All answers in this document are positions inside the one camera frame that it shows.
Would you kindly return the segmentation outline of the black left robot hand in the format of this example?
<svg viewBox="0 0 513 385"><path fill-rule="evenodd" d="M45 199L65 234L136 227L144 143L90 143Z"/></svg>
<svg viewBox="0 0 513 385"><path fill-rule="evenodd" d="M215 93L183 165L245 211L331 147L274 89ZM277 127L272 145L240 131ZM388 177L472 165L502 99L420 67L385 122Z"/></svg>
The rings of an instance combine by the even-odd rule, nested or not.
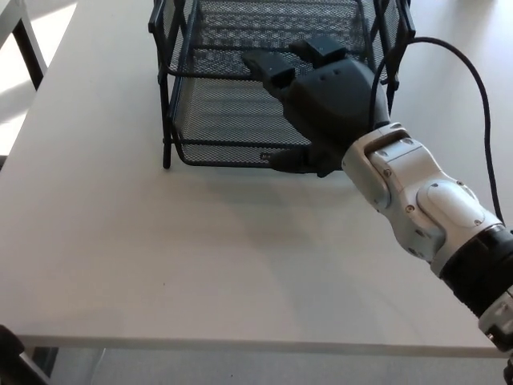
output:
<svg viewBox="0 0 513 385"><path fill-rule="evenodd" d="M24 372L20 354L23 344L7 327L1 325L1 380L4 384L18 384Z"/></svg>

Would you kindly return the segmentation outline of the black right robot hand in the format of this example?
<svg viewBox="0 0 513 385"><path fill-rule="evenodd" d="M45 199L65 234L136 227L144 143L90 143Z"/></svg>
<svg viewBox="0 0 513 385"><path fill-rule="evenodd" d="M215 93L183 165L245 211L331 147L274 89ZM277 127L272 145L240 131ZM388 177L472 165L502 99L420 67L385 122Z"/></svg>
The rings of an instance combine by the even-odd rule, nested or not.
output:
<svg viewBox="0 0 513 385"><path fill-rule="evenodd" d="M299 75L281 54L270 51L241 56L252 77L281 103L285 119L309 141L273 153L269 165L278 172L325 177L341 170L342 158L356 140L390 122L387 96L383 90L372 92L374 73L329 36L297 40L289 49L312 70Z"/></svg>

